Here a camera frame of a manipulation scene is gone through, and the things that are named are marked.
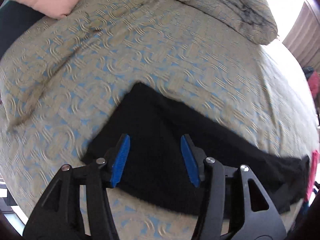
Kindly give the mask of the black pants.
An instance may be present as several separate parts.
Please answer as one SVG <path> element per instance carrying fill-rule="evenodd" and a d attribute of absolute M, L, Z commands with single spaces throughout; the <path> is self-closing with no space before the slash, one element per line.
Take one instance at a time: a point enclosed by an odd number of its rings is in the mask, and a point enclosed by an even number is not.
<path fill-rule="evenodd" d="M 229 129 L 182 102 L 136 83 L 93 138 L 82 157 L 89 164 L 130 137 L 130 151 L 118 187 L 157 206 L 198 215 L 203 190 L 189 180 L 180 141 L 188 134 L 194 145 L 223 165 L 248 165 L 279 213 L 306 194 L 309 158 L 280 158 L 265 153 Z"/>

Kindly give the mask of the pink folded garment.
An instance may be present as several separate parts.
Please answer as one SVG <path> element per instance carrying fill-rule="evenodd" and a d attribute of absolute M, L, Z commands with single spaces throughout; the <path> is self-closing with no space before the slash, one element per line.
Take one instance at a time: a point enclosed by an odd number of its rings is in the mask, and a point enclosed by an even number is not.
<path fill-rule="evenodd" d="M 306 189 L 306 195 L 304 197 L 304 201 L 308 202 L 311 196 L 311 192 L 314 186 L 316 172 L 317 172 L 317 165 L 319 163 L 319 152 L 314 150 L 311 156 L 311 164 L 310 164 L 310 171 L 308 177 L 308 187 Z"/>

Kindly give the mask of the patterned blue beige bedspread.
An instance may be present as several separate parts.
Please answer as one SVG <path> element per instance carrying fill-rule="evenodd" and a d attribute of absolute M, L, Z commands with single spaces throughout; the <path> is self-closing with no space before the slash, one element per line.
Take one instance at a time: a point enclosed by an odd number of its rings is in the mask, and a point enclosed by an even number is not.
<path fill-rule="evenodd" d="M 81 160 L 89 143 L 136 83 L 265 153 L 308 157 L 310 171 L 318 118 L 277 38 L 255 44 L 178 0 L 80 0 L 64 18 L 44 15 L 1 57 L 1 175 L 28 220 L 63 165 L 90 164 Z M 199 214 L 118 184 L 106 190 L 118 239 L 193 239 Z"/>

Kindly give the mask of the pink bag on chair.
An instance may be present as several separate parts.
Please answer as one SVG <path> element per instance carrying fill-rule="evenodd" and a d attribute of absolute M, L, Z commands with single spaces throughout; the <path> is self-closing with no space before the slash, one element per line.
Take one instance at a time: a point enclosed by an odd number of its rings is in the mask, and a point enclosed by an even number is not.
<path fill-rule="evenodd" d="M 302 70 L 308 82 L 312 97 L 316 99 L 319 93 L 319 75 L 311 66 L 303 67 Z"/>

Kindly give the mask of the beige window curtain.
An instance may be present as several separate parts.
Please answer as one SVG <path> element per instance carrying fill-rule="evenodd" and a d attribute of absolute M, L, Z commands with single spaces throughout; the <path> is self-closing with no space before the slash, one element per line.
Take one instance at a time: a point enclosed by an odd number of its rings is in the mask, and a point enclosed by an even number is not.
<path fill-rule="evenodd" d="M 301 67 L 319 71 L 319 20 L 304 3 L 283 45 L 296 58 Z"/>

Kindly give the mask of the folded beige quilt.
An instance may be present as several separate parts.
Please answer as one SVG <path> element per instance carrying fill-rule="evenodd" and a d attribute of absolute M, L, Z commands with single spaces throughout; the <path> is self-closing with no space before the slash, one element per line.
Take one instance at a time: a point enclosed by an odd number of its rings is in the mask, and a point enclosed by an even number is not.
<path fill-rule="evenodd" d="M 249 41 L 268 45 L 278 28 L 267 0 L 178 0 L 220 20 Z"/>

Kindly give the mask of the dark blue headboard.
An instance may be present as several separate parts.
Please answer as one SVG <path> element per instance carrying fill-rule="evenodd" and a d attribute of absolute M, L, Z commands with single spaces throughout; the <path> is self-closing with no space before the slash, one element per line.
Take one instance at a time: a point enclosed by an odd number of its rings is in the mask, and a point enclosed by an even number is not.
<path fill-rule="evenodd" d="M 15 1 L 8 1 L 1 8 L 0 57 L 31 26 L 42 19 L 44 14 Z"/>

